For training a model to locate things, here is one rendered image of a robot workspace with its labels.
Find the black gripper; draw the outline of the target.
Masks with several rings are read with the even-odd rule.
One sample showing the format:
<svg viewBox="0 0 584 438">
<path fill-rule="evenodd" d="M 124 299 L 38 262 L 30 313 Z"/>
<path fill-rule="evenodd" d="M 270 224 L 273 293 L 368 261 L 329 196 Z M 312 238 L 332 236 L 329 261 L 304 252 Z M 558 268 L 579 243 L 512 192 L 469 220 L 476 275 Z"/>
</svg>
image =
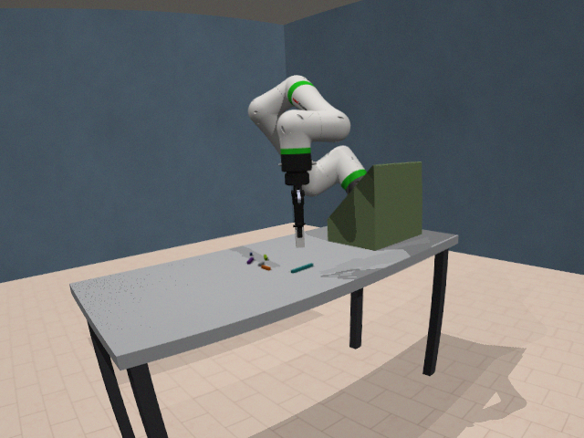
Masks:
<svg viewBox="0 0 584 438">
<path fill-rule="evenodd" d="M 301 185 L 309 184 L 309 173 L 286 173 L 285 174 L 285 184 L 294 185 L 294 191 L 291 191 L 292 203 L 294 205 L 294 215 L 295 215 L 295 235 L 296 235 L 296 248 L 305 247 L 305 236 L 304 236 L 304 196 L 305 191 L 302 190 Z"/>
</svg>

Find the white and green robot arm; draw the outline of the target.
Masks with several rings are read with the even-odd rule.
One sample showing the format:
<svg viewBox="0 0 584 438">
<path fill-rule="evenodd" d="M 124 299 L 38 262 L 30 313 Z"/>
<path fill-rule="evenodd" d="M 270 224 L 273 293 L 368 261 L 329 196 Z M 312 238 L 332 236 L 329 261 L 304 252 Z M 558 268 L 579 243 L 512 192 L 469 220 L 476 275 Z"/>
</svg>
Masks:
<svg viewBox="0 0 584 438">
<path fill-rule="evenodd" d="M 249 118 L 281 156 L 282 172 L 310 171 L 309 184 L 302 185 L 305 196 L 317 196 L 336 183 L 349 194 L 366 174 L 351 149 L 338 146 L 317 162 L 310 151 L 311 142 L 346 139 L 349 118 L 329 105 L 309 82 L 298 75 L 287 78 L 250 103 Z M 297 109 L 286 111 L 292 107 Z"/>
</svg>

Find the turquoise rod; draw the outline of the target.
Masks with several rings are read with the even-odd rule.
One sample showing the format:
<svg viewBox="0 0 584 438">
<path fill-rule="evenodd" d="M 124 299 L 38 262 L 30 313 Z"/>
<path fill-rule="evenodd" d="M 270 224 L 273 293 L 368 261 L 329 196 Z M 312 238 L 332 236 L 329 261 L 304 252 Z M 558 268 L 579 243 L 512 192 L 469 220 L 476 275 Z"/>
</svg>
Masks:
<svg viewBox="0 0 584 438">
<path fill-rule="evenodd" d="M 293 274 L 294 274 L 294 273 L 296 273 L 296 272 L 298 272 L 298 271 L 301 271 L 301 270 L 304 270 L 304 269 L 310 268 L 310 267 L 312 267 L 312 266 L 313 266 L 313 264 L 312 264 L 312 263 L 311 263 L 311 264 L 308 264 L 308 265 L 305 265 L 305 266 L 301 266 L 301 267 L 298 267 L 298 268 L 292 269 L 292 270 L 291 270 L 291 273 L 293 273 Z"/>
</svg>

